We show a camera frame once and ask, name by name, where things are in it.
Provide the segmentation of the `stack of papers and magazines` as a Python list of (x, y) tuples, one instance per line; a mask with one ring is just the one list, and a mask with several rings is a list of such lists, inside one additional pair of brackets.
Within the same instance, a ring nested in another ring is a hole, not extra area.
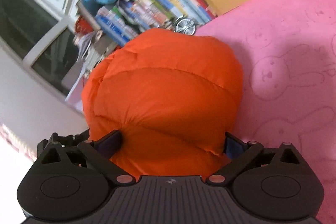
[(66, 103), (82, 112), (81, 94), (91, 72), (118, 45), (102, 31), (76, 36), (73, 43), (78, 48), (79, 54), (61, 84), (69, 90)]

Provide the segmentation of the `orange puffer jacket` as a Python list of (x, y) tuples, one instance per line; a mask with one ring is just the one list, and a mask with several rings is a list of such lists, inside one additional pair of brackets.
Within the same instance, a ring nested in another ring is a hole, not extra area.
[(136, 178), (206, 178), (228, 164), (225, 134), (242, 95), (242, 66), (227, 44), (162, 29), (106, 57), (81, 94), (91, 139), (120, 131), (110, 160)]

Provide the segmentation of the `upper red basket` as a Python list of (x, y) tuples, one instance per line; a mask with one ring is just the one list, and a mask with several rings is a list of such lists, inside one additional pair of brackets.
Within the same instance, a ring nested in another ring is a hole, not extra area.
[(75, 32), (77, 34), (86, 35), (93, 32), (91, 25), (85, 20), (83, 16), (79, 16), (75, 23)]

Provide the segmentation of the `miniature black bicycle model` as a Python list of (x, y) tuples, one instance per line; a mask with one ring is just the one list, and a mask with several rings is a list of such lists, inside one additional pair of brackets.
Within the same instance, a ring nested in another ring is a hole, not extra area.
[(191, 18), (180, 16), (179, 18), (169, 21), (165, 29), (179, 34), (193, 36), (197, 31), (197, 23)]

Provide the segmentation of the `pink patterned blanket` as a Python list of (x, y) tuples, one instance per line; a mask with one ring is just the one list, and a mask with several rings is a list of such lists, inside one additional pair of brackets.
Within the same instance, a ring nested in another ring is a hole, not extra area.
[(323, 184), (335, 223), (335, 0), (251, 0), (197, 31), (227, 43), (244, 72), (235, 135), (290, 142)]

